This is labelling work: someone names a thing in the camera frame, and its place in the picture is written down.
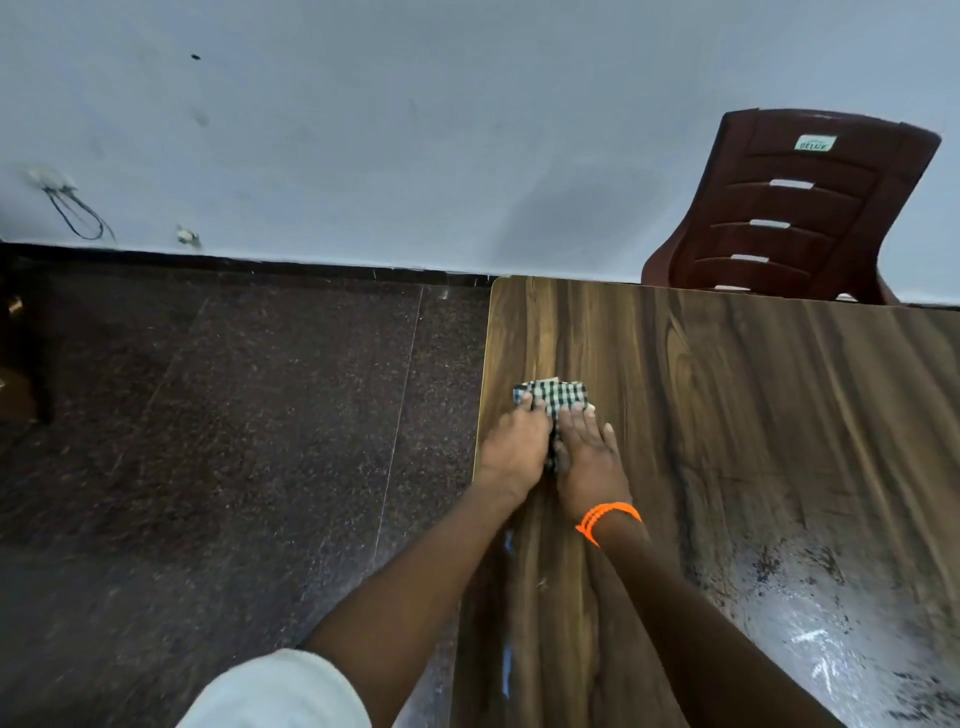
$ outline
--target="orange thread bracelet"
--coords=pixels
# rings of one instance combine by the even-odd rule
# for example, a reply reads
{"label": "orange thread bracelet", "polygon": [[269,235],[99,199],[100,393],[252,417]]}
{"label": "orange thread bracelet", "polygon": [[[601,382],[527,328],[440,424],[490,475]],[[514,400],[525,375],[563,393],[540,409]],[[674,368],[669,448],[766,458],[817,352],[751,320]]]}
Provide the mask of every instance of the orange thread bracelet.
{"label": "orange thread bracelet", "polygon": [[630,503],[600,503],[600,505],[595,505],[587,511],[584,519],[580,521],[580,525],[577,526],[577,530],[584,534],[584,536],[587,537],[587,540],[590,541],[594,546],[600,546],[597,544],[596,539],[593,538],[593,527],[600,519],[602,519],[611,511],[623,511],[624,513],[629,513],[635,519],[643,523],[643,519],[640,517],[640,514]]}

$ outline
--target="white wall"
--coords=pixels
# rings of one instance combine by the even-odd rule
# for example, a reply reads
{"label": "white wall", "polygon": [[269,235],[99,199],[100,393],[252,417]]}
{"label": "white wall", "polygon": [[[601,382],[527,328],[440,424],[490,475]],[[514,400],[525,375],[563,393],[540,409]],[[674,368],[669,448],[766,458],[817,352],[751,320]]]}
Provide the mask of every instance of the white wall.
{"label": "white wall", "polygon": [[[0,237],[636,280],[721,114],[800,107],[944,137],[884,244],[960,301],[956,0],[0,0]],[[190,58],[201,56],[200,61]]]}

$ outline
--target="white shirt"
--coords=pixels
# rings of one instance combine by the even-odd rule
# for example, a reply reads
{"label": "white shirt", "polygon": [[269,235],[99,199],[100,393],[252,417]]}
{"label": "white shirt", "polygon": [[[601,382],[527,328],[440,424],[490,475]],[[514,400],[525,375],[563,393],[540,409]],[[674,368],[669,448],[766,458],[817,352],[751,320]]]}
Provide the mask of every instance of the white shirt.
{"label": "white shirt", "polygon": [[280,649],[227,670],[179,728],[371,728],[360,696],[324,658]]}

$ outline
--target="brown plastic chair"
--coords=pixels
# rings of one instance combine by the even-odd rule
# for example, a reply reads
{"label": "brown plastic chair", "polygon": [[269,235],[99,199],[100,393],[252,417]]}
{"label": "brown plastic chair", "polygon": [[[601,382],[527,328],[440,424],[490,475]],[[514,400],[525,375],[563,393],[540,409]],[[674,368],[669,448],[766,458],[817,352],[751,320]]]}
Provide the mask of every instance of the brown plastic chair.
{"label": "brown plastic chair", "polygon": [[690,210],[641,282],[896,304],[876,258],[938,146],[933,132],[870,116],[726,113]]}

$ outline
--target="hand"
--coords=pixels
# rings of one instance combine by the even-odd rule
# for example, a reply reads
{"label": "hand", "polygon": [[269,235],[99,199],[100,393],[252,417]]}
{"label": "hand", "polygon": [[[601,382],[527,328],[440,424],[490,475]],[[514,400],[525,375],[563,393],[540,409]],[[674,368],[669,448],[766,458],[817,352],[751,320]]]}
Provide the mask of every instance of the hand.
{"label": "hand", "polygon": [[546,414],[546,402],[534,404],[533,395],[523,395],[520,404],[500,417],[500,422],[480,446],[480,463],[475,483],[504,493],[517,507],[537,485],[553,424]]}
{"label": "hand", "polygon": [[556,446],[561,476],[557,479],[566,514],[579,523],[600,503],[633,503],[630,483],[620,464],[611,425],[597,427],[596,409],[579,402],[560,410],[563,441]]}

